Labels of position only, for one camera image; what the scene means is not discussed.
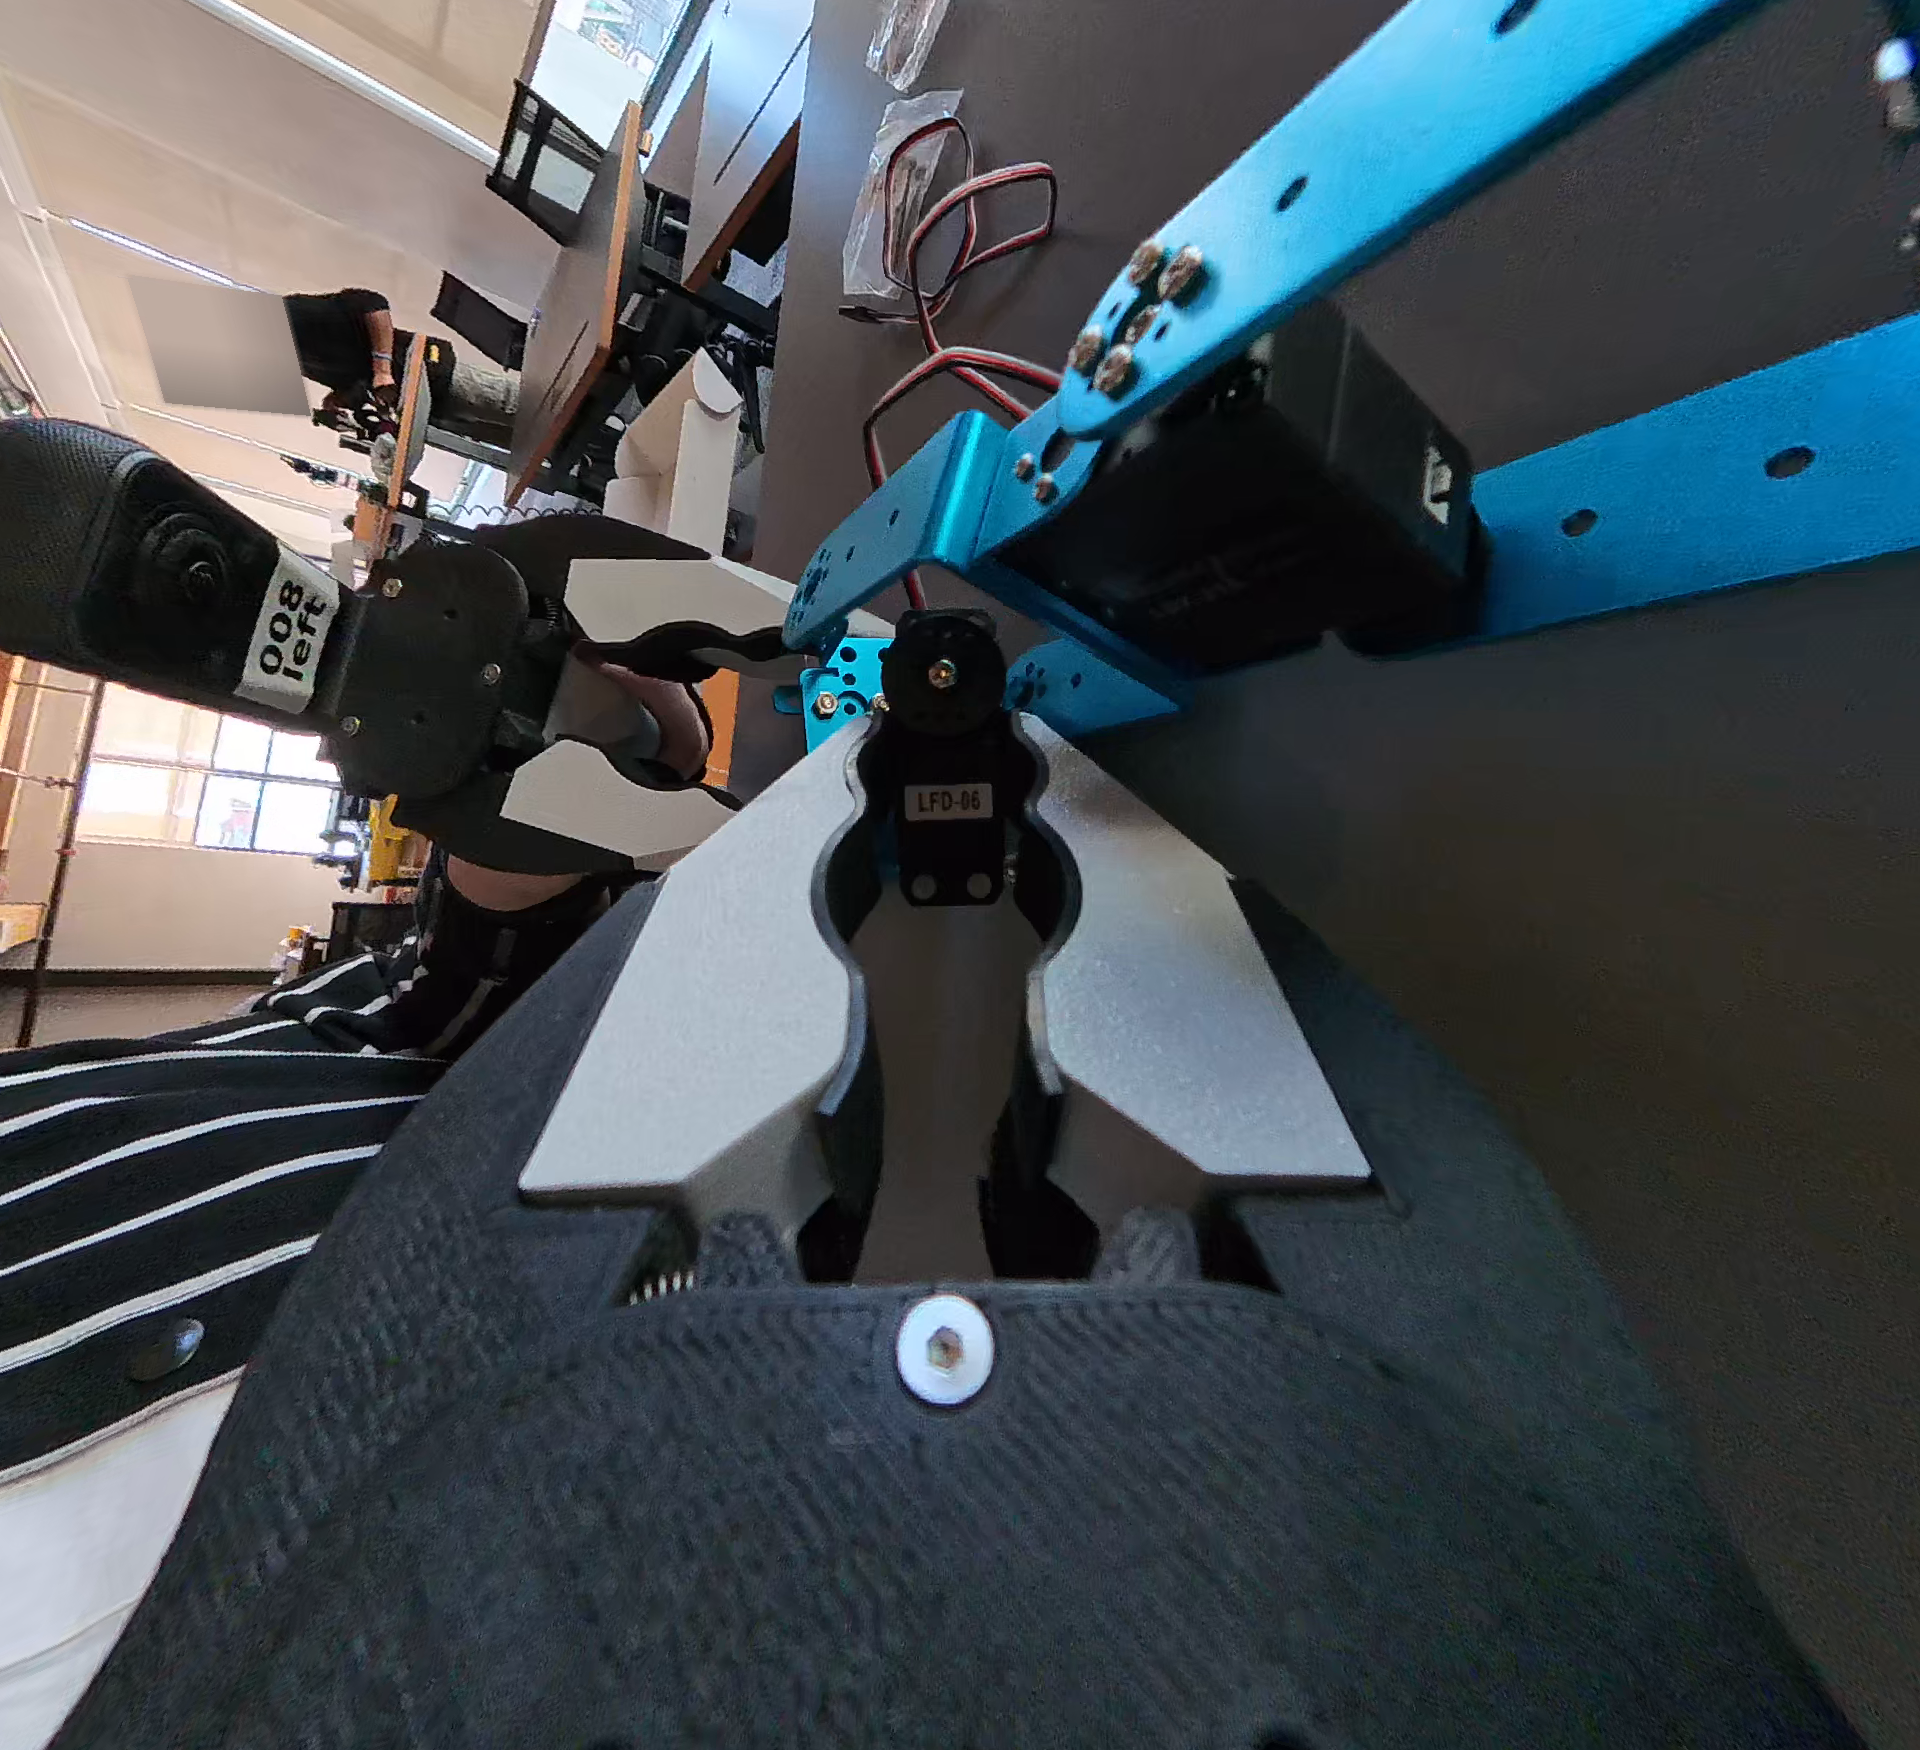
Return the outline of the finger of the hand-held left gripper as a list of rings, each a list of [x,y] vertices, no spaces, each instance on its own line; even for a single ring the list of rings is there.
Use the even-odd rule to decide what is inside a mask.
[[[636,779],[578,738],[558,738],[522,762],[501,799],[504,820],[625,857],[643,872],[668,870],[735,814],[737,802],[702,779]]]
[[[791,646],[792,585],[717,559],[574,560],[565,586],[570,648],[642,677],[709,679],[732,671],[797,679],[853,635],[889,641],[893,624],[856,611],[844,633]]]

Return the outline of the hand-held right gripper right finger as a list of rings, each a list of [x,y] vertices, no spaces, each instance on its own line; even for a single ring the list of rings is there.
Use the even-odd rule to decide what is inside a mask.
[[[1030,714],[1021,751],[1021,1276],[1088,1276],[1139,1210],[1370,1192],[1228,872]]]

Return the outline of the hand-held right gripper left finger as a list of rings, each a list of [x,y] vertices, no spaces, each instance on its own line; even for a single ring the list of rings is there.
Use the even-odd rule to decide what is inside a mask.
[[[767,1218],[809,1277],[849,1277],[881,1172],[881,1076],[852,939],[881,894],[837,731],[654,886],[518,1188],[697,1227]]]

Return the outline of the black servo motor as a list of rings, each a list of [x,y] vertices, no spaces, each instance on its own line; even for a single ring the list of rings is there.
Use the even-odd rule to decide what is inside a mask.
[[[1008,664],[984,611],[908,611],[881,657],[886,708],[864,749],[886,799],[900,891],[984,906],[1018,857],[1039,762],[1006,708]]]

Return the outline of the blue metal toy robot arm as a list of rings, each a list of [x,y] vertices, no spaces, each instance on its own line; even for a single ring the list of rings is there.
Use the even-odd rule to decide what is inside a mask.
[[[1333,636],[1368,659],[1916,551],[1916,317],[1476,473],[1332,291],[1772,0],[1410,0],[1151,231],[1018,418],[948,418],[814,551],[828,655],[921,567],[1058,631],[1078,736]],[[1916,0],[1883,0],[1913,83]]]

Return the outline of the person's left forearm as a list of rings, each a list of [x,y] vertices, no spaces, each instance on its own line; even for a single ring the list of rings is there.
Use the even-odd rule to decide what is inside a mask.
[[[562,959],[638,872],[504,872],[438,857],[391,951],[271,991],[250,1047],[451,1063]]]

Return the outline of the cluttered desk with wooden edge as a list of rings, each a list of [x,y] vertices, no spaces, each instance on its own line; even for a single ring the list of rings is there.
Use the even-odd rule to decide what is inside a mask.
[[[351,535],[369,564],[400,554],[425,530],[428,493],[417,479],[430,418],[425,350],[425,338],[409,347],[398,411],[377,430],[391,439],[389,456],[384,468],[371,464],[356,504]]]

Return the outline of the dark desk with wooden edge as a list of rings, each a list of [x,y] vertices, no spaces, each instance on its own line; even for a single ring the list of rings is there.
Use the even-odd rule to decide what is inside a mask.
[[[887,92],[818,0],[759,560],[868,491],[902,331],[837,314]],[[1138,239],[1405,0],[955,0],[929,71],[1058,237],[948,328],[1051,366]],[[1778,0],[1345,291],[1500,466],[1896,317],[1916,157],[1877,0]],[[1492,646],[1339,648],[1097,756],[1510,1120],[1709,1492],[1875,1745],[1916,1745],[1916,576],[1885,560]]]

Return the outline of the person's left hand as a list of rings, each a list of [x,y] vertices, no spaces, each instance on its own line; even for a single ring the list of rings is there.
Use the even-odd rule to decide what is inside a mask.
[[[596,671],[649,721],[654,738],[642,744],[642,762],[674,781],[705,779],[713,729],[700,692],[692,683],[642,675],[608,661],[599,661]]]

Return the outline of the yellow cart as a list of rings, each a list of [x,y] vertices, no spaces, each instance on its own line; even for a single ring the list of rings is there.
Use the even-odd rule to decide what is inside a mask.
[[[371,802],[363,872],[369,892],[384,902],[398,902],[417,892],[432,850],[430,838],[400,820],[398,798],[385,795]]]

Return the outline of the multi-pane window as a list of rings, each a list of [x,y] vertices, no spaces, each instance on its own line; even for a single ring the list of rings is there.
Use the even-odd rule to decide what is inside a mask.
[[[109,683],[81,788],[89,842],[313,857],[340,773],[315,736]]]

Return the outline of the person's dark striped jacket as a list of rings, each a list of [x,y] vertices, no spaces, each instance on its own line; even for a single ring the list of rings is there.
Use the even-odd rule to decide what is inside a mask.
[[[3,1464],[240,1374],[442,1063],[255,1016],[5,1053]]]

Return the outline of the scattered clear plastic parts bags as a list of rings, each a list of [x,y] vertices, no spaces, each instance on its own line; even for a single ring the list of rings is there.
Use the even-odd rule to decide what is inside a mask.
[[[844,291],[860,302],[900,298],[906,237],[924,215],[948,126],[959,122],[959,88],[919,88],[950,4],[880,1],[865,63],[893,99],[875,128],[844,241]]]

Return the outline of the person's white shirt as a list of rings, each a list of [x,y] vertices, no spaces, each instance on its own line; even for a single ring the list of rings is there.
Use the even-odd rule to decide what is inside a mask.
[[[5,1474],[3,1744],[39,1747],[106,1662],[202,1477],[240,1374]]]

